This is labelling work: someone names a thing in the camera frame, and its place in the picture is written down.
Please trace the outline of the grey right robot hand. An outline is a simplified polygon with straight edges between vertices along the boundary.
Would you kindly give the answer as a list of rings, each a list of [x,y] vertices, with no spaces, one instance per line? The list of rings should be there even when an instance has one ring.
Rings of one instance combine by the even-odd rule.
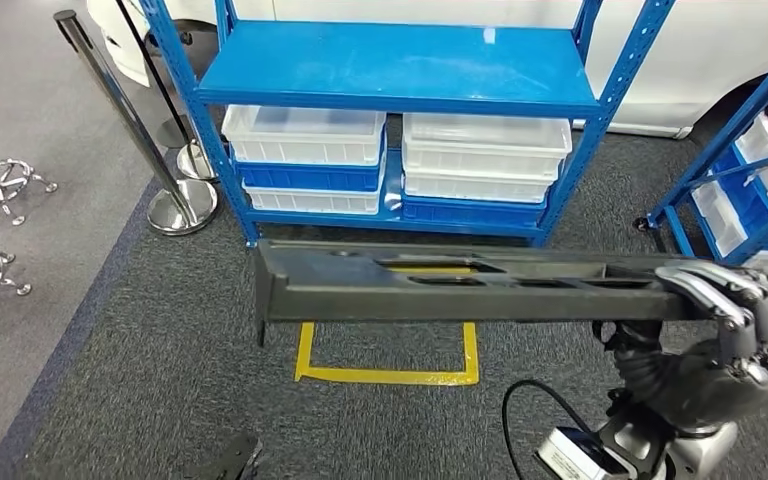
[[[606,348],[632,399],[681,431],[736,421],[768,402],[768,272],[702,260],[671,260],[655,275],[691,301],[714,339],[680,354],[660,344],[661,326],[616,325]]]

